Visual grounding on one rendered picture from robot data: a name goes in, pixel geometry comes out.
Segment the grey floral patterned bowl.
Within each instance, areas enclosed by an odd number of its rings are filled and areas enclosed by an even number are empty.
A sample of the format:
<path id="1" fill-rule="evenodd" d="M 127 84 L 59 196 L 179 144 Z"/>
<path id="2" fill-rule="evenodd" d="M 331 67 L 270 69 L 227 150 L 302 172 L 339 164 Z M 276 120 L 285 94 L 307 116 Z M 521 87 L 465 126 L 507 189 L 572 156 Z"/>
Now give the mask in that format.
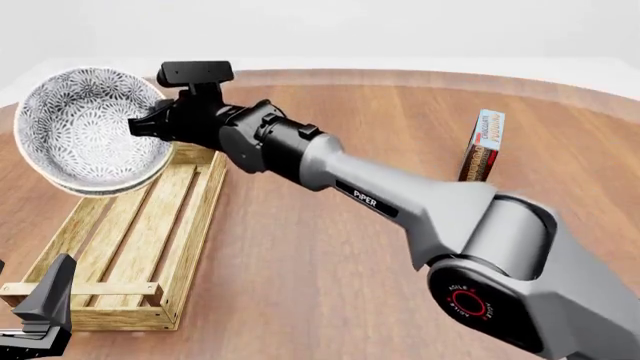
<path id="1" fill-rule="evenodd" d="M 165 96 L 124 71 L 71 68 L 35 86 L 13 120 L 16 146 L 37 173 L 81 190 L 115 190 L 142 181 L 168 158 L 171 143 L 134 137 L 142 118 Z"/>
<path id="2" fill-rule="evenodd" d="M 168 158 L 166 158 L 164 160 L 164 163 L 161 165 L 161 167 L 156 170 L 154 173 L 152 173 L 150 176 L 148 176 L 146 179 L 143 179 L 142 181 L 136 182 L 133 185 L 127 185 L 124 188 L 118 188 L 118 189 L 111 189 L 111 190 L 81 190 L 81 189 L 77 189 L 77 188 L 71 188 L 69 186 L 66 185 L 62 185 L 58 182 L 55 182 L 52 179 L 49 179 L 48 177 L 44 177 L 44 179 L 49 182 L 51 185 L 53 185 L 55 188 L 58 188 L 61 191 L 65 191 L 67 194 L 72 194 L 78 197 L 91 197 L 91 198 L 100 198 L 100 197 L 118 197 L 121 196 L 122 194 L 127 194 L 130 193 L 132 191 L 138 191 L 141 188 L 145 188 L 146 186 L 152 184 L 159 176 L 161 176 L 161 173 L 163 173 L 164 170 L 166 170 L 166 168 L 169 166 L 169 164 L 171 164 L 171 161 L 174 158 L 175 153 L 177 152 L 177 145 L 175 143 L 171 143 L 170 146 L 170 150 L 169 150 L 169 155 Z"/>

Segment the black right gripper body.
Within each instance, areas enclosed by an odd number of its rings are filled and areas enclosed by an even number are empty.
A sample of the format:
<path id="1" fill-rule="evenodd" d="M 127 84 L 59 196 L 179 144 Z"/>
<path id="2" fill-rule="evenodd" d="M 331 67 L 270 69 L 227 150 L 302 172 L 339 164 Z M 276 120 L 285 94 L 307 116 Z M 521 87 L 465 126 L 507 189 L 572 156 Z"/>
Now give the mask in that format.
<path id="1" fill-rule="evenodd" d="M 219 101 L 199 96 L 158 101 L 154 110 L 159 111 L 160 120 L 152 136 L 198 146 L 220 146 L 222 122 L 217 113 L 222 107 Z"/>

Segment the chocolate pudding box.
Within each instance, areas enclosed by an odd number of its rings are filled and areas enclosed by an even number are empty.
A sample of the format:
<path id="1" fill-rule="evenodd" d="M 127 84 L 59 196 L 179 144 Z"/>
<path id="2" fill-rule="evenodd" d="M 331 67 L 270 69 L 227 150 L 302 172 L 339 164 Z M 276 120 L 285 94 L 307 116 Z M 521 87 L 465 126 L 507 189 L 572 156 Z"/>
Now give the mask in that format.
<path id="1" fill-rule="evenodd" d="M 501 148 L 505 114 L 480 110 L 459 171 L 460 182 L 486 182 Z"/>

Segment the wooden slat tray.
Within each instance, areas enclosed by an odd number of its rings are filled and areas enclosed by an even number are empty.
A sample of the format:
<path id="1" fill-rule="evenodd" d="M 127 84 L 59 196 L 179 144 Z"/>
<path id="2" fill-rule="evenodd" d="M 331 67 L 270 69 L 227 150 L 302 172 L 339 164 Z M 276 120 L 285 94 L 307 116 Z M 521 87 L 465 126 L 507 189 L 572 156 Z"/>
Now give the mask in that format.
<path id="1" fill-rule="evenodd" d="M 177 329 L 226 170 L 225 155 L 181 144 L 152 185 L 80 200 L 22 280 L 0 286 L 0 299 L 18 305 L 66 253 L 77 261 L 74 329 Z"/>

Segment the small black rounded plate on stalk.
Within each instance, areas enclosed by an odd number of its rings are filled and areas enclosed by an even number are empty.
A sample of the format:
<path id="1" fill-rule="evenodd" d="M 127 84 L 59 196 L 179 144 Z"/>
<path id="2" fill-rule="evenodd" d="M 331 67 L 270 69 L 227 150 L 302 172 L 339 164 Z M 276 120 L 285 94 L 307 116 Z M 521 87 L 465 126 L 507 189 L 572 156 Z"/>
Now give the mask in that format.
<path id="1" fill-rule="evenodd" d="M 234 80 L 228 61 L 163 62 L 156 75 L 157 83 L 167 89 L 186 88 L 189 95 L 222 101 L 221 84 Z"/>

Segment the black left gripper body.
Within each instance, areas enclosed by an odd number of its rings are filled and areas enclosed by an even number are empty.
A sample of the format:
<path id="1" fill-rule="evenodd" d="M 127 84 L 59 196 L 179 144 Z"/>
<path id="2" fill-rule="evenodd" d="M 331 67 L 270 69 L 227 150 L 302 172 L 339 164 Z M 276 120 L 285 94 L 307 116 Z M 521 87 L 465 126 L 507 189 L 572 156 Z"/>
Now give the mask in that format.
<path id="1" fill-rule="evenodd" d="M 62 356 L 72 335 L 72 322 L 27 321 L 22 329 L 0 329 L 0 360 Z"/>

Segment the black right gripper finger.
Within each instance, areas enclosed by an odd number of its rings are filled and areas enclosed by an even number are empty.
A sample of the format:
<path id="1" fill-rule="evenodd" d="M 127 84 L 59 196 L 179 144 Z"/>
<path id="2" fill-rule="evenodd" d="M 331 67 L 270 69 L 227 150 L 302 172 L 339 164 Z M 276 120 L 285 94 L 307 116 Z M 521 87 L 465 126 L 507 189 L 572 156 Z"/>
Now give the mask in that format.
<path id="1" fill-rule="evenodd" d="M 130 134 L 134 137 L 168 140 L 165 111 L 158 111 L 142 118 L 128 119 L 127 122 Z"/>

